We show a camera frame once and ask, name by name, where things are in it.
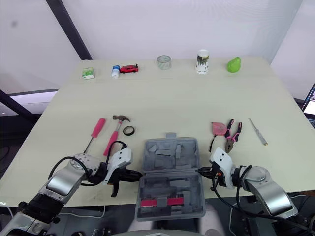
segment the black ring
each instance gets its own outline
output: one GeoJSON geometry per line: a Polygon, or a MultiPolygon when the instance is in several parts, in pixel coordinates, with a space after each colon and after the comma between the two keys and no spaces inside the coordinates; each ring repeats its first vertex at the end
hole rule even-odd
{"type": "Polygon", "coordinates": [[[127,136],[133,135],[134,134],[134,128],[132,126],[127,126],[124,128],[123,133],[127,136]],[[127,133],[127,130],[130,128],[132,129],[132,131],[130,133],[127,133]]]}

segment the red toy car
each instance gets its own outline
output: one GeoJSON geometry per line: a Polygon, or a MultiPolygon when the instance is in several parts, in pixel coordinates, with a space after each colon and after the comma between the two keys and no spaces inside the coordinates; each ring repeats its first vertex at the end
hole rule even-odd
{"type": "Polygon", "coordinates": [[[139,70],[138,68],[138,64],[136,65],[126,65],[126,66],[123,66],[122,68],[120,68],[120,73],[130,73],[130,72],[137,72],[139,70]]]}

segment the gray tool case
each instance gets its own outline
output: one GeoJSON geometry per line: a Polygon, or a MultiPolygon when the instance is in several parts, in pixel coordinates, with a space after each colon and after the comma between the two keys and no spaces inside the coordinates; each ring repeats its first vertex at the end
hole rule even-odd
{"type": "Polygon", "coordinates": [[[136,220],[203,217],[205,199],[198,169],[199,151],[195,138],[176,138],[175,133],[168,133],[166,139],[148,140],[142,162],[145,175],[139,181],[136,220]]]}

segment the small screwdriver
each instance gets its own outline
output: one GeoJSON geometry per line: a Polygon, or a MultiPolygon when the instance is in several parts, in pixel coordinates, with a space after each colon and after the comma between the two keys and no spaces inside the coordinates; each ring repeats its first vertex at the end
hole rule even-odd
{"type": "Polygon", "coordinates": [[[100,118],[100,119],[98,120],[98,122],[97,122],[96,126],[94,127],[94,130],[93,130],[93,132],[92,132],[92,134],[91,134],[92,138],[91,138],[91,140],[90,140],[88,146],[85,148],[85,150],[84,150],[84,152],[83,152],[84,154],[87,153],[88,148],[89,148],[91,142],[93,141],[93,139],[94,139],[94,138],[97,138],[97,136],[98,136],[98,134],[100,133],[100,131],[102,130],[102,128],[103,128],[105,122],[106,122],[106,119],[104,119],[104,118],[100,118]]]}
{"type": "Polygon", "coordinates": [[[262,144],[264,145],[268,145],[267,141],[265,140],[265,138],[262,136],[261,132],[256,128],[256,126],[254,125],[254,123],[252,122],[251,118],[248,118],[250,120],[250,122],[252,123],[252,126],[254,127],[254,130],[256,131],[256,134],[258,135],[259,139],[261,140],[262,144]]]}

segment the pink screwdriver handle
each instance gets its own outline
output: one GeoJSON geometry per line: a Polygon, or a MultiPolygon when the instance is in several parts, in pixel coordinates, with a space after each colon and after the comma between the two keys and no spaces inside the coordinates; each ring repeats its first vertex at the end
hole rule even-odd
{"type": "Polygon", "coordinates": [[[98,136],[98,134],[100,133],[100,131],[102,130],[102,128],[103,128],[105,122],[106,122],[106,119],[104,119],[104,118],[100,118],[100,119],[98,120],[98,122],[97,122],[97,124],[96,124],[96,126],[95,126],[95,128],[94,128],[94,130],[93,130],[93,132],[92,132],[92,134],[91,134],[91,136],[92,136],[93,138],[97,138],[97,136],[98,136]]]}
{"type": "Polygon", "coordinates": [[[114,133],[112,134],[112,136],[110,137],[110,140],[108,142],[108,145],[107,145],[107,148],[104,152],[104,156],[107,156],[108,155],[108,151],[109,151],[109,148],[111,146],[111,144],[116,141],[118,138],[118,131],[114,131],[114,133]]]}

